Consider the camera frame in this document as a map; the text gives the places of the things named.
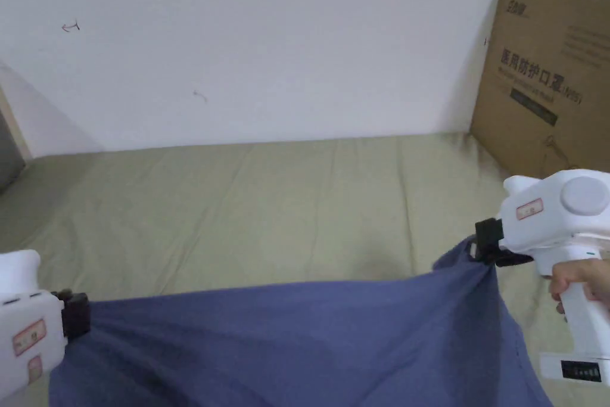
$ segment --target finger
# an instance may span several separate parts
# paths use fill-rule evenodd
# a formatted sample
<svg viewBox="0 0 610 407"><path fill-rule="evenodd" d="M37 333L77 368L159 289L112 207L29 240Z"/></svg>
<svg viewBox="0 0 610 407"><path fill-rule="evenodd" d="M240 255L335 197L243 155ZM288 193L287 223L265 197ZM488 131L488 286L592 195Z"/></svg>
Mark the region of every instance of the finger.
<svg viewBox="0 0 610 407"><path fill-rule="evenodd" d="M570 283L587 282L595 268L589 260L570 260L553 265L553 279L549 285L551 294L561 294Z"/></svg>
<svg viewBox="0 0 610 407"><path fill-rule="evenodd" d="M569 282L561 277L553 277L551 283L549 283L549 292L555 300L559 300L559 295L564 292L569 286Z"/></svg>
<svg viewBox="0 0 610 407"><path fill-rule="evenodd" d="M595 292L591 289L587 283L583 285L584 296L590 301L599 301L599 298L595 296Z"/></svg>

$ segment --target hand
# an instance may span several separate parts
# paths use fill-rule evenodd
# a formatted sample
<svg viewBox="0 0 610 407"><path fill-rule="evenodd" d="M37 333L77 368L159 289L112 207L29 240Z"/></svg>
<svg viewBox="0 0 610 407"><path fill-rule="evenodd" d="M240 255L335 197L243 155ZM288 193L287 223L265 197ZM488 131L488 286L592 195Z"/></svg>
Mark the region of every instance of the hand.
<svg viewBox="0 0 610 407"><path fill-rule="evenodd" d="M549 292L559 302L557 311L565 313L559 295L570 283L583 282L587 299L601 301L610 309L610 262L602 259L582 259L559 262L553 266Z"/></svg>

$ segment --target blue t-shirt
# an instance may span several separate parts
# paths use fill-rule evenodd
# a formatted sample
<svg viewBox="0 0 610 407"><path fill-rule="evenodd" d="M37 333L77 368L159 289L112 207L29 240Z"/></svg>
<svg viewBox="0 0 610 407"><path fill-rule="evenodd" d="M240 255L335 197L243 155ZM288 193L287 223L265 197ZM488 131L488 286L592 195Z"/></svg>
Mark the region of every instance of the blue t-shirt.
<svg viewBox="0 0 610 407"><path fill-rule="evenodd" d="M551 406L469 240L430 274L92 303L59 406Z"/></svg>

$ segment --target bed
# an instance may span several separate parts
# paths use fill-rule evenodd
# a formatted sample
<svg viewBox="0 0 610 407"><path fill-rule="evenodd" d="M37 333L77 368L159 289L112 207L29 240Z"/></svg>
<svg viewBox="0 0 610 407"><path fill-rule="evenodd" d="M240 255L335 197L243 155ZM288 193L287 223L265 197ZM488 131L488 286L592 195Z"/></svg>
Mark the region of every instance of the bed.
<svg viewBox="0 0 610 407"><path fill-rule="evenodd" d="M504 178L465 133L44 157L0 196L0 251L39 251L42 287L92 300L408 278L498 211ZM570 345L546 287L532 264L500 271L536 368ZM557 406L607 393L542 383Z"/></svg>

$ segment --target box label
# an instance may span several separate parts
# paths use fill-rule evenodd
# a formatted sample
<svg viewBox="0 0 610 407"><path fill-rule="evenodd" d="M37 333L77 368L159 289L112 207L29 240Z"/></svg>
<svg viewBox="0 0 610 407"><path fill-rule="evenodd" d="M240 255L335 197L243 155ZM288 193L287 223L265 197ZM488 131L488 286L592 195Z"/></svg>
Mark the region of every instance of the box label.
<svg viewBox="0 0 610 407"><path fill-rule="evenodd" d="M557 123L557 115L551 110L544 108L535 100L527 97L524 93L515 88L511 90L511 99L518 102L520 105L524 106L528 110L530 110L534 115L540 118L545 123L554 126Z"/></svg>
<svg viewBox="0 0 610 407"><path fill-rule="evenodd" d="M44 320L38 320L13 337L15 356L20 356L46 337Z"/></svg>
<svg viewBox="0 0 610 407"><path fill-rule="evenodd" d="M526 218L529 218L536 213L540 213L543 210L544 205L542 204L542 199L536 199L518 207L516 209L516 219L519 221L525 220Z"/></svg>

